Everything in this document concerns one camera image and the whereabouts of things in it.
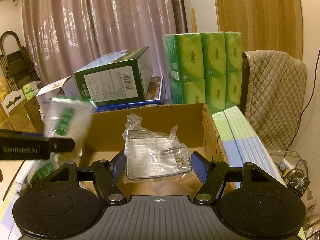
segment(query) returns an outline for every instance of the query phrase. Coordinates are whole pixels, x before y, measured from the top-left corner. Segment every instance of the quilted chair cover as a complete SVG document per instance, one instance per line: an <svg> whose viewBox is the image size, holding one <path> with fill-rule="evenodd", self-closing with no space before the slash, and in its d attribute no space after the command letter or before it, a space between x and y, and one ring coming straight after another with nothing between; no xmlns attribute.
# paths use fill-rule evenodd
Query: quilted chair cover
<svg viewBox="0 0 320 240"><path fill-rule="evenodd" d="M250 77L245 117L267 150L285 150L298 126L306 65L285 52L245 52Z"/></svg>

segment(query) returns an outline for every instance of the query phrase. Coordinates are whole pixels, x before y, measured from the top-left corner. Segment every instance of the small black cooling fan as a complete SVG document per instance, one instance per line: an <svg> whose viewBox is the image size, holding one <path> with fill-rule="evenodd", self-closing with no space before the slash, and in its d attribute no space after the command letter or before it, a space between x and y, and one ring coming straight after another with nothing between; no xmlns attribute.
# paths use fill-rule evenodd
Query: small black cooling fan
<svg viewBox="0 0 320 240"><path fill-rule="evenodd" d="M287 187L291 189L298 197L302 197L310 185L310 179L300 169L293 169L288 174L289 182Z"/></svg>

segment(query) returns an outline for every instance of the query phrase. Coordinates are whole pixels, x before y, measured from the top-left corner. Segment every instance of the green box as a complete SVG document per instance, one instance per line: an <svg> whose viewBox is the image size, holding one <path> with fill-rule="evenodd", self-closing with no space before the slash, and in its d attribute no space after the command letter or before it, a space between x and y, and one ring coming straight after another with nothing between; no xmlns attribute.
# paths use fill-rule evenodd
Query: green box
<svg viewBox="0 0 320 240"><path fill-rule="evenodd" d="M97 106L143 101L153 74L149 47L106 54L75 72L83 99Z"/></svg>
<svg viewBox="0 0 320 240"><path fill-rule="evenodd" d="M204 78L199 33L168 34L162 39L170 79L188 83Z"/></svg>
<svg viewBox="0 0 320 240"><path fill-rule="evenodd" d="M225 34L201 33L204 78L226 74Z"/></svg>
<svg viewBox="0 0 320 240"><path fill-rule="evenodd" d="M225 32L227 73L242 71L241 33Z"/></svg>
<svg viewBox="0 0 320 240"><path fill-rule="evenodd" d="M227 73L226 75L226 108L240 103L242 71Z"/></svg>
<svg viewBox="0 0 320 240"><path fill-rule="evenodd" d="M205 101L210 113L215 114L225 109L226 75L210 77L205 81Z"/></svg>
<svg viewBox="0 0 320 240"><path fill-rule="evenodd" d="M204 79L188 83L170 80L170 91L173 104L205 103Z"/></svg>

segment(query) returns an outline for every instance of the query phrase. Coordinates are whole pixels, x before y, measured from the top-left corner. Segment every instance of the clear plastic package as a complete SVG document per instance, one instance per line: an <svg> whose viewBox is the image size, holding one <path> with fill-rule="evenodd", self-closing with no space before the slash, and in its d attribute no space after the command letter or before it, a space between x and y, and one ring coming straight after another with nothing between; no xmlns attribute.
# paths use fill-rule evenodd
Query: clear plastic package
<svg viewBox="0 0 320 240"><path fill-rule="evenodd" d="M167 135L151 132L141 123L137 115L127 116L123 133L127 160L125 183L184 176L192 170L188 147L176 136L178 126Z"/></svg>
<svg viewBox="0 0 320 240"><path fill-rule="evenodd" d="M67 98L52 98L46 115L45 137L69 137L75 141L75 148L68 153L52 153L51 161L55 168L65 162L80 163L82 146L92 120L95 105L92 101Z"/></svg>

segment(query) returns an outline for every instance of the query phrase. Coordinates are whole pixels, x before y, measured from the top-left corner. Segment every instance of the green label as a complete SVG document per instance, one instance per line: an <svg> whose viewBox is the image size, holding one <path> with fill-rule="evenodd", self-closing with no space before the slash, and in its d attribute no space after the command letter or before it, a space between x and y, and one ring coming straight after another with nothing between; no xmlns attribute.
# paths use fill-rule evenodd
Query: green label
<svg viewBox="0 0 320 240"><path fill-rule="evenodd" d="M70 123L75 115L75 109L68 107L63 110L61 114L59 123L56 127L56 133L58 135L64 136L69 130Z"/></svg>

